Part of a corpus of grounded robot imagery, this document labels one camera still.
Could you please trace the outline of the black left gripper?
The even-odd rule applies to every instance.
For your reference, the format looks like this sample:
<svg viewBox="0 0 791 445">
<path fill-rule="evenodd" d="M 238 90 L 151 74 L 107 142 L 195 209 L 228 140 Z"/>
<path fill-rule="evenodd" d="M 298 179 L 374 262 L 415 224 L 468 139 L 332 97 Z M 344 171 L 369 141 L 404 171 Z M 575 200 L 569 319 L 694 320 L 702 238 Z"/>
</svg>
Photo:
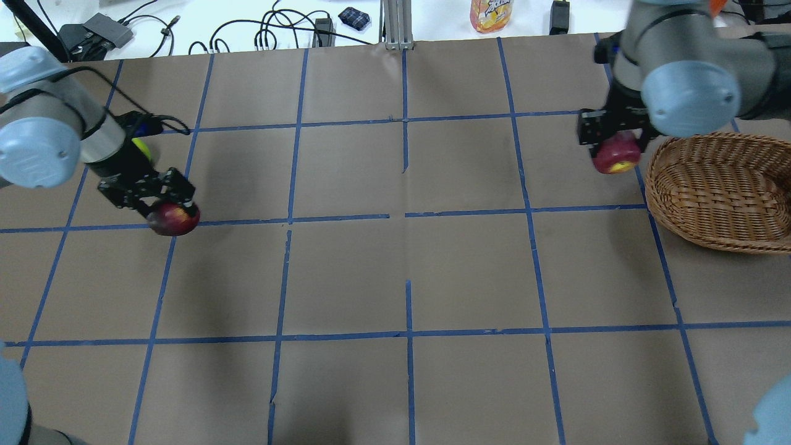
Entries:
<svg viewBox="0 0 791 445">
<path fill-rule="evenodd" d="M 169 168 L 159 172 L 134 145 L 124 145 L 115 154 L 88 169 L 99 177 L 97 189 L 116 208 L 150 211 L 146 199 L 169 201 L 185 211 L 198 211 L 195 186 L 180 170 Z"/>
</svg>

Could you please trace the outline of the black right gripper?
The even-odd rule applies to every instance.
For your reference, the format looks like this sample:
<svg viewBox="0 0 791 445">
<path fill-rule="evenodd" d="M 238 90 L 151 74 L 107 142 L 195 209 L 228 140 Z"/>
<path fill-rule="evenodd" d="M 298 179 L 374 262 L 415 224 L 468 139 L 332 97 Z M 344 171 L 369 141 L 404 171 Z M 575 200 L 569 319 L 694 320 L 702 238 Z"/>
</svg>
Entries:
<svg viewBox="0 0 791 445">
<path fill-rule="evenodd" d="M 577 140 L 580 145 L 601 146 L 622 130 L 640 130 L 638 147 L 641 149 L 659 136 L 639 95 L 608 93 L 601 109 L 580 109 L 577 113 Z"/>
</svg>

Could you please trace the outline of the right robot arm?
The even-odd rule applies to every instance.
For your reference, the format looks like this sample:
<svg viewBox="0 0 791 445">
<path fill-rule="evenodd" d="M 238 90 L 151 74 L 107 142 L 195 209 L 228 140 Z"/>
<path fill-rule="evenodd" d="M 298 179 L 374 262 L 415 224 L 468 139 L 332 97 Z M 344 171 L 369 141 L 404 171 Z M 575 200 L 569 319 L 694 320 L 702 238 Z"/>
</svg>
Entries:
<svg viewBox="0 0 791 445">
<path fill-rule="evenodd" d="M 610 68 L 605 104 L 577 114 L 577 140 L 596 156 L 622 130 L 686 138 L 732 119 L 789 119 L 789 34 L 721 36 L 706 1 L 632 2 L 624 30 L 597 42 Z"/>
</svg>

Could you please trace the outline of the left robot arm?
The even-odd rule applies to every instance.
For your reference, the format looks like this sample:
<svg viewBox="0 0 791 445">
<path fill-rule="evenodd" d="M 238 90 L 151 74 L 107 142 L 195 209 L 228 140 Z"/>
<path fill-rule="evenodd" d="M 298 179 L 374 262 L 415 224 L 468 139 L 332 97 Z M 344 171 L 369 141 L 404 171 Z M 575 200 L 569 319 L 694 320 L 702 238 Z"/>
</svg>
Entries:
<svg viewBox="0 0 791 445">
<path fill-rule="evenodd" d="M 116 208 L 150 213 L 146 199 L 167 201 L 195 215 L 195 187 L 176 168 L 159 172 L 139 138 L 172 129 L 190 135 L 178 118 L 152 113 L 140 104 L 117 116 L 74 78 L 84 67 L 67 68 L 40 47 L 2 57 L 2 186 L 54 188 L 83 163 L 99 177 L 99 192 Z"/>
</svg>

